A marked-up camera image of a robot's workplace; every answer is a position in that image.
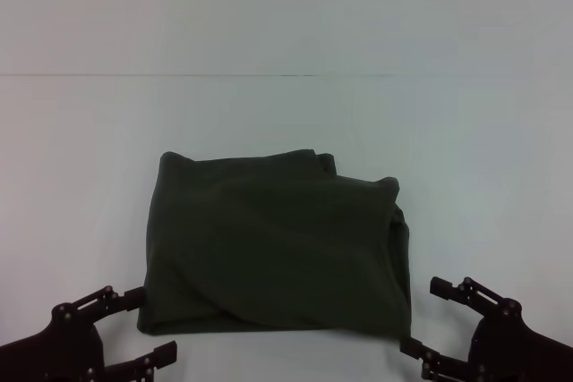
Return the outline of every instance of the folded fabric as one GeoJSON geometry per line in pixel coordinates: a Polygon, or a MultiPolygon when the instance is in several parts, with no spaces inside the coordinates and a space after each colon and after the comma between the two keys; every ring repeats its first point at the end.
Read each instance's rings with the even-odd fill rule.
{"type": "Polygon", "coordinates": [[[150,335],[340,328],[410,331],[398,181],[336,175],[300,150],[192,161],[163,155],[150,207],[150,335]]]}

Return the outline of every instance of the white wall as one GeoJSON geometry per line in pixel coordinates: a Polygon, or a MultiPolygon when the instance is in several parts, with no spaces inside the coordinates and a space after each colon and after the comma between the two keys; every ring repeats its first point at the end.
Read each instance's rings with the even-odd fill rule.
{"type": "MultiPolygon", "coordinates": [[[[395,175],[414,336],[463,358],[477,317],[428,292],[473,276],[573,344],[570,0],[0,0],[0,344],[51,307],[142,283],[158,158],[312,148],[395,175]],[[281,76],[317,75],[317,76],[281,76]]],[[[172,337],[159,382],[418,380],[392,344],[333,333],[172,337]]]]}

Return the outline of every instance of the dark green cloth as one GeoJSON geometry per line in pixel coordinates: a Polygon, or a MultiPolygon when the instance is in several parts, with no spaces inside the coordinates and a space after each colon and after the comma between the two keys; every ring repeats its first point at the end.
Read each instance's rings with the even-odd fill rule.
{"type": "Polygon", "coordinates": [[[151,335],[341,328],[409,335],[408,229],[398,181],[336,175],[300,150],[163,155],[150,207],[151,335]]]}

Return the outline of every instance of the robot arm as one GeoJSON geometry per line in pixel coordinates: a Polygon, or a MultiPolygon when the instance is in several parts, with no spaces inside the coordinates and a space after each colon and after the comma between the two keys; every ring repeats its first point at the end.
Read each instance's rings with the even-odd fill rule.
{"type": "Polygon", "coordinates": [[[573,349],[532,331],[521,317],[521,304],[503,298],[467,277],[454,287],[434,277],[430,293],[456,301],[483,315],[467,362],[445,357],[407,338],[400,351],[422,359],[422,379],[440,382],[552,382],[571,380],[573,349]]]}
{"type": "Polygon", "coordinates": [[[145,302],[145,290],[124,296],[107,286],[74,303],[52,309],[52,320],[37,335],[0,347],[0,380],[19,382],[152,382],[155,369],[176,361],[175,342],[136,360],[106,366],[94,323],[145,302]]]}

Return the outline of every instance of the white backdrop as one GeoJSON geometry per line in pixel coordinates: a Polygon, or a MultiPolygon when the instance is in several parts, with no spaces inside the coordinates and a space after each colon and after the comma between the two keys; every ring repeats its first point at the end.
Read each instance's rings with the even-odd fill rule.
{"type": "MultiPolygon", "coordinates": [[[[464,358],[464,276],[573,344],[569,0],[0,0],[0,344],[52,306],[139,286],[160,155],[331,152],[396,176],[413,334],[464,358]],[[318,76],[281,76],[318,75],[318,76]]],[[[109,362],[172,338],[158,382],[416,381],[394,344],[329,332],[153,338],[98,324],[109,362]]]]}

